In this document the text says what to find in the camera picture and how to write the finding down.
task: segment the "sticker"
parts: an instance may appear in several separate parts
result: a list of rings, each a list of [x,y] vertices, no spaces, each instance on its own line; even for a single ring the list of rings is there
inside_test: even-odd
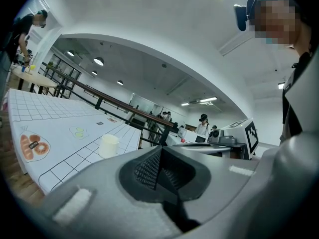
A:
[[[27,126],[20,135],[20,149],[26,162],[38,161],[47,156],[50,151],[49,142],[41,135],[28,131]]]
[[[259,143],[254,122],[251,122],[245,128],[245,131],[246,131],[246,136],[248,140],[249,151],[250,151],[250,154],[252,154]]]
[[[89,136],[89,133],[85,129],[78,126],[70,127],[70,132],[78,140],[82,140]]]
[[[234,166],[234,165],[229,167],[229,171],[234,172],[234,173],[240,173],[240,174],[246,175],[246,176],[252,176],[256,173],[255,171],[241,168],[241,167]]]
[[[111,119],[111,118],[108,118],[108,120],[113,122],[113,123],[117,122],[115,119]]]
[[[38,143],[37,141],[34,141],[33,143],[31,143],[31,144],[29,145],[29,148],[30,148],[30,149],[33,149],[33,148],[37,147],[38,145],[39,145],[39,143]]]

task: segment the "vr headset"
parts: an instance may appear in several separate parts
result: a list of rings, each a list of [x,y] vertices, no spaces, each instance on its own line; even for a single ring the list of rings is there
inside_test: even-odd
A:
[[[237,20],[237,26],[240,31],[246,30],[246,21],[249,19],[254,19],[255,17],[255,4],[257,0],[247,0],[247,6],[240,6],[235,4],[235,14]]]
[[[200,116],[200,119],[198,120],[199,122],[203,122],[203,121],[205,121],[206,119],[208,119],[208,116],[206,115],[206,114],[202,114],[201,116]]]

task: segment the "donut picture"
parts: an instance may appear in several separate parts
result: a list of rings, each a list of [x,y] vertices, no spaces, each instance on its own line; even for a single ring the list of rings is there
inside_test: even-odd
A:
[[[111,119],[111,118],[108,118],[108,120],[113,122],[113,123],[117,122],[115,119]]]
[[[20,147],[24,160],[31,162],[43,159],[50,151],[49,142],[39,134],[27,131],[26,128],[20,135]]]
[[[29,139],[30,139],[31,142],[35,142],[35,141],[39,142],[41,137],[39,135],[37,135],[37,134],[32,134],[32,135],[29,136]]]
[[[39,144],[34,148],[34,151],[38,155],[43,155],[47,153],[49,146],[45,142],[39,142]]]
[[[31,142],[29,141],[29,138],[25,134],[23,134],[20,138],[20,146],[21,146],[23,156],[26,160],[33,159],[33,152],[29,147],[30,144]]]

